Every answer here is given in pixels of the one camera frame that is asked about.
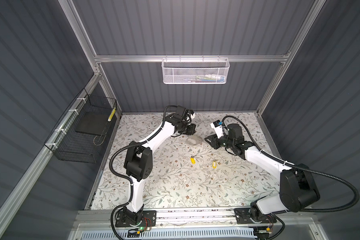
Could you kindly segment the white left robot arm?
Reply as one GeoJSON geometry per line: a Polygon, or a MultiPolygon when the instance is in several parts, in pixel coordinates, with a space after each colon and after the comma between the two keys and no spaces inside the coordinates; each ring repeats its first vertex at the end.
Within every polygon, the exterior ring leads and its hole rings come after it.
{"type": "Polygon", "coordinates": [[[112,174],[119,178],[129,181],[129,199],[125,204],[115,207],[114,210],[121,209],[126,218],[126,222],[132,226],[137,226],[143,219],[143,191],[145,180],[153,170],[154,152],[174,133],[179,135],[191,136],[196,133],[196,125],[192,123],[195,118],[193,110],[181,106],[170,105],[169,108],[176,108],[176,111],[167,115],[164,110],[163,120],[158,128],[150,135],[138,142],[132,141],[129,145],[116,151],[110,161],[109,169],[112,174]],[[126,151],[124,168],[126,174],[115,171],[113,162],[117,155],[126,151]]]}

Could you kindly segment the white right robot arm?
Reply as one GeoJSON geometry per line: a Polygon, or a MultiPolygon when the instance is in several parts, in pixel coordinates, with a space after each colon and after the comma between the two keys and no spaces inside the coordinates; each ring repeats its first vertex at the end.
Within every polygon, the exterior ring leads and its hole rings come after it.
{"type": "Polygon", "coordinates": [[[317,202],[320,193],[307,166],[299,165],[303,170],[288,167],[278,158],[259,149],[254,141],[246,141],[242,127],[238,124],[225,126],[222,121],[211,123],[215,134],[205,138],[214,149],[225,148],[231,155],[255,164],[280,182],[277,194],[262,197],[251,203],[249,216],[254,223],[260,223],[276,212],[299,212],[317,202]]]}

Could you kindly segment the yellow tagged key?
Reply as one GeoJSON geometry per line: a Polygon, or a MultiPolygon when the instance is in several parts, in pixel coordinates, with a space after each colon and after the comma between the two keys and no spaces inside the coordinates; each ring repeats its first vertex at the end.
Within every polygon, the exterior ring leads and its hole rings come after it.
{"type": "Polygon", "coordinates": [[[195,156],[191,156],[190,157],[191,163],[194,165],[196,163],[196,158],[195,156]]]}

